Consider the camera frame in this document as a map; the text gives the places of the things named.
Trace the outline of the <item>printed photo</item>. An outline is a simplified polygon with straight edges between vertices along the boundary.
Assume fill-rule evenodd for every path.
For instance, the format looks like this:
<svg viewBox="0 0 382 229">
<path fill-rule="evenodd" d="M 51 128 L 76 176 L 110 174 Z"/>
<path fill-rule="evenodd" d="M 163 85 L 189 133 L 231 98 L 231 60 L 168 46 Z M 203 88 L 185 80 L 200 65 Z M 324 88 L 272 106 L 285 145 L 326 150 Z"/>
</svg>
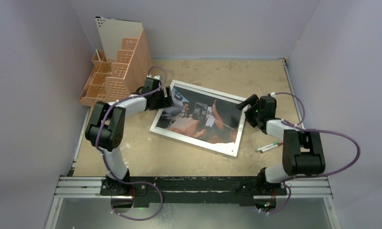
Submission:
<svg viewBox="0 0 382 229">
<path fill-rule="evenodd" d="M 173 105 L 164 108 L 154 129 L 162 129 L 210 144 L 235 143 L 241 119 L 236 103 L 200 90 L 174 86 Z"/>
</svg>

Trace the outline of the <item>white wooden picture frame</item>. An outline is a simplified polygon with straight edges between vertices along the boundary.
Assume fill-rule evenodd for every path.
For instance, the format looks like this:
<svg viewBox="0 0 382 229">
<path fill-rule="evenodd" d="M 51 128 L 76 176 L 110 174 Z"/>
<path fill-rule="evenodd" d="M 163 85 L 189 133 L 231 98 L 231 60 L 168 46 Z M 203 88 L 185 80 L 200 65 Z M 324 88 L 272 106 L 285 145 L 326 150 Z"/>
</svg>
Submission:
<svg viewBox="0 0 382 229">
<path fill-rule="evenodd" d="M 179 87 L 184 87 L 186 89 L 200 90 L 200 91 L 205 91 L 207 93 L 212 93 L 213 95 L 225 97 L 229 100 L 232 100 L 236 103 L 236 105 L 241 103 L 244 100 L 244 98 L 240 97 L 240 96 L 232 95 L 232 94 L 225 93 L 225 92 L 220 92 L 220 91 L 209 89 L 209 88 L 202 87 L 202 86 L 193 85 L 190 83 L 181 82 L 178 80 L 173 80 L 171 82 L 171 84 L 169 86 L 170 90 L 174 86 L 179 86 Z M 236 142 L 235 143 L 228 143 L 228 144 L 210 144 L 210 143 L 200 141 L 200 140 L 197 140 L 194 138 L 179 135 L 179 134 L 176 134 L 176 133 L 173 133 L 170 131 L 165 131 L 165 130 L 158 129 L 158 128 L 154 129 L 156 122 L 157 122 L 157 119 L 160 116 L 162 110 L 163 109 L 158 110 L 156 117 L 154 118 L 154 121 L 150 127 L 151 132 L 153 132 L 155 134 L 160 134 L 160 135 L 163 135 L 165 137 L 172 138 L 172 139 L 175 139 L 175 140 L 178 140 L 181 142 L 186 142 L 188 144 L 192 144 L 192 145 L 195 145 L 195 146 L 198 146 L 201 148 L 212 150 L 212 151 L 215 151 L 215 152 L 227 155 L 227 156 L 232 156 L 232 157 L 237 156 L 238 149 L 239 149 L 240 142 L 241 142 L 243 129 L 244 129 L 244 123 L 245 123 L 245 116 L 244 116 L 244 112 L 242 110 L 241 110 L 241 119 L 240 119 L 240 124 L 239 124 L 239 128 L 238 128 L 238 134 L 237 134 Z"/>
</svg>

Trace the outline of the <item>orange plastic file organizer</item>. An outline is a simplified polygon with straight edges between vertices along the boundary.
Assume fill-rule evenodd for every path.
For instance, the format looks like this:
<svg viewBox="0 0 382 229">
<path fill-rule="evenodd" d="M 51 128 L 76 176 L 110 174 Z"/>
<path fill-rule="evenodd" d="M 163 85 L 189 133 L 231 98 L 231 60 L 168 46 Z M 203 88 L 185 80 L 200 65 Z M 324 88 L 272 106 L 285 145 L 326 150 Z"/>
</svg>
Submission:
<svg viewBox="0 0 382 229">
<path fill-rule="evenodd" d="M 144 84 L 152 67 L 145 29 L 138 38 L 122 39 L 117 61 L 108 60 L 103 50 L 97 50 L 91 61 L 93 69 L 78 99 L 81 105 L 91 107 L 98 101 L 128 97 Z"/>
</svg>

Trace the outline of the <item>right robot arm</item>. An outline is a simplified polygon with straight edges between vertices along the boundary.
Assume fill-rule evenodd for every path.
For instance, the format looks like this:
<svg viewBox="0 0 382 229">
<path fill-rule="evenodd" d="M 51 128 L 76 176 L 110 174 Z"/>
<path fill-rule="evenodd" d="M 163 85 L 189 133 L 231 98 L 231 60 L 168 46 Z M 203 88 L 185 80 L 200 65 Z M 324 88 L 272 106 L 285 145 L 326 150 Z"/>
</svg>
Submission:
<svg viewBox="0 0 382 229">
<path fill-rule="evenodd" d="M 322 142 L 319 133 L 304 130 L 300 124 L 291 124 L 276 117 L 277 93 L 258 97 L 251 95 L 236 105 L 242 110 L 246 121 L 264 134 L 282 142 L 282 161 L 260 171 L 256 181 L 257 190 L 268 194 L 275 184 L 298 176 L 318 176 L 326 168 Z"/>
</svg>

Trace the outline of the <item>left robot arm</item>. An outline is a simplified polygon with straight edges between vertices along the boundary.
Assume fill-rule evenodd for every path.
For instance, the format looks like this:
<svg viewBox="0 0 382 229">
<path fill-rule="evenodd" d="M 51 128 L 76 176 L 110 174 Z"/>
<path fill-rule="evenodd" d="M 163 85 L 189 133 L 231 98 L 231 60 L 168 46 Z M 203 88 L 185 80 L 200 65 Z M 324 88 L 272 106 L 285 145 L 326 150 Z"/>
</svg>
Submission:
<svg viewBox="0 0 382 229">
<path fill-rule="evenodd" d="M 164 86 L 164 82 L 156 77 L 146 78 L 144 85 L 127 98 L 108 103 L 96 102 L 84 135 L 102 156 L 107 189 L 125 195 L 134 184 L 120 150 L 126 118 L 172 105 L 170 87 Z"/>
</svg>

